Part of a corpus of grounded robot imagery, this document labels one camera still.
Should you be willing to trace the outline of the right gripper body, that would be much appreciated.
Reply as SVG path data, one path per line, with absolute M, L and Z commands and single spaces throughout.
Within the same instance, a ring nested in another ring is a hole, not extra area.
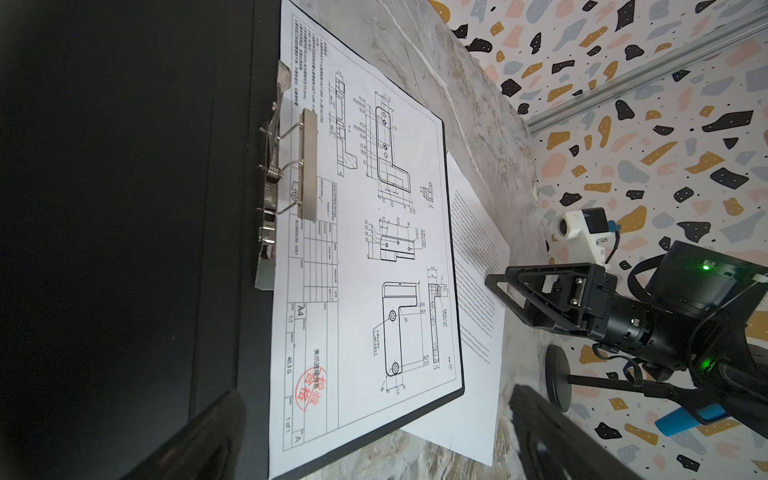
M 746 324 L 767 292 L 767 276 L 747 263 L 658 263 L 631 297 L 612 293 L 591 323 L 595 354 L 623 358 L 624 375 L 641 384 L 688 371 L 697 384 L 751 381 L 766 375 L 746 341 Z

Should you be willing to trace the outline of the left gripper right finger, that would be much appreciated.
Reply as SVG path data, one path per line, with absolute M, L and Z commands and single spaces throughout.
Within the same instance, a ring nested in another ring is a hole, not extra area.
M 515 386 L 509 405 L 520 448 L 519 458 L 528 479 L 639 477 L 533 388 Z

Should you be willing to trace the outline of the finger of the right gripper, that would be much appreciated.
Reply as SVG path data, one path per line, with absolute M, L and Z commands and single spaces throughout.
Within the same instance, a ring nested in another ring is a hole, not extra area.
M 585 273 L 567 266 L 510 266 L 489 274 L 485 286 L 525 325 L 584 336 Z

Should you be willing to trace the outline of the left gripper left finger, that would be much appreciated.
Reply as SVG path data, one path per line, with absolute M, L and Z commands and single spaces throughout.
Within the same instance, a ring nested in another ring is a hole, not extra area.
M 246 407 L 232 390 L 190 421 L 127 479 L 232 479 L 246 426 Z

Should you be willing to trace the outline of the text printed paper sheet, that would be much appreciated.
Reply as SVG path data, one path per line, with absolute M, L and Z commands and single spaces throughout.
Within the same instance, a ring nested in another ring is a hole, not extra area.
M 485 278 L 502 270 L 510 247 L 453 157 L 448 182 L 465 391 L 404 431 L 492 466 L 505 307 Z

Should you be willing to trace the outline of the technical drawing paper sheet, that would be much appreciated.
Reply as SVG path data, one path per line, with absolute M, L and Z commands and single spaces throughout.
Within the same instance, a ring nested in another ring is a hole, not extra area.
M 299 478 L 465 391 L 445 126 L 364 52 L 371 1 L 281 6 L 269 466 Z

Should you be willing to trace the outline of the orange and black folder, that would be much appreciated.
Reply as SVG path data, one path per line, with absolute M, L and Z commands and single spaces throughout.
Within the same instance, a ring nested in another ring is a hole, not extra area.
M 269 476 L 281 6 L 2 3 L 3 478 L 126 478 L 232 390 Z

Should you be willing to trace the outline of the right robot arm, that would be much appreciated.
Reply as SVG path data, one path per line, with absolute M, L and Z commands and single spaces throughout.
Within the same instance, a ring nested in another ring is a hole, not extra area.
M 767 352 L 749 344 L 747 323 L 767 292 L 764 266 L 677 241 L 638 263 L 628 295 L 594 263 L 510 266 L 487 288 L 524 324 L 587 339 L 605 361 L 624 361 L 620 379 L 575 375 L 565 353 L 550 348 L 550 402 L 571 404 L 576 386 L 672 401 L 660 432 L 674 436 L 732 418 L 767 432 Z

